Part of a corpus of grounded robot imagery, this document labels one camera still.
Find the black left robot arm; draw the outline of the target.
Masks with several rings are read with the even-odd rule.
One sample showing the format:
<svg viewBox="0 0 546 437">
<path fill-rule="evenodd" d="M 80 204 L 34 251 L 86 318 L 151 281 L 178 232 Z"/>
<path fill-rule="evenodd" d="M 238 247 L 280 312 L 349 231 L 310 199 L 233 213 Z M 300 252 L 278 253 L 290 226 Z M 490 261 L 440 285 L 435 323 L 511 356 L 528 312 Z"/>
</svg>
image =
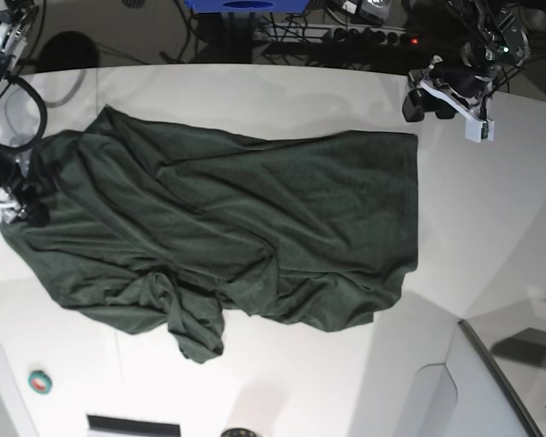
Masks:
<svg viewBox="0 0 546 437">
<path fill-rule="evenodd" d="M 402 115 L 409 123 L 433 113 L 441 120 L 465 119 L 465 138 L 492 141 L 495 121 L 488 104 L 499 89 L 499 74 L 508 66 L 523 66 L 530 55 L 521 22 L 505 6 L 487 1 L 449 1 L 451 13 L 468 33 L 458 48 L 459 59 L 435 52 L 422 69 L 407 74 Z"/>
</svg>

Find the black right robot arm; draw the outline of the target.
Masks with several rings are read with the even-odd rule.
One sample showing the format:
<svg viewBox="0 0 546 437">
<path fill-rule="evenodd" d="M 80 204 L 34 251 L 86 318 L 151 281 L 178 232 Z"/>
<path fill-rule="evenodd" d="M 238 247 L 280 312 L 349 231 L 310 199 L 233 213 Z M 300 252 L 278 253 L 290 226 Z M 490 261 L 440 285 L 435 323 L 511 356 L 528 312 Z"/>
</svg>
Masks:
<svg viewBox="0 0 546 437">
<path fill-rule="evenodd" d="M 0 10 L 0 86 L 18 86 L 35 102 L 39 124 L 35 135 L 26 143 L 10 147 L 0 143 L 0 210 L 3 220 L 17 220 L 43 227 L 49 220 L 46 206 L 39 201 L 35 189 L 26 177 L 17 158 L 29 152 L 42 139 L 46 131 L 47 108 L 43 98 L 19 74 L 15 67 L 25 50 L 27 34 L 31 31 L 39 6 L 33 1 L 7 1 Z M 5 92 L 0 87 L 1 95 Z"/>
</svg>

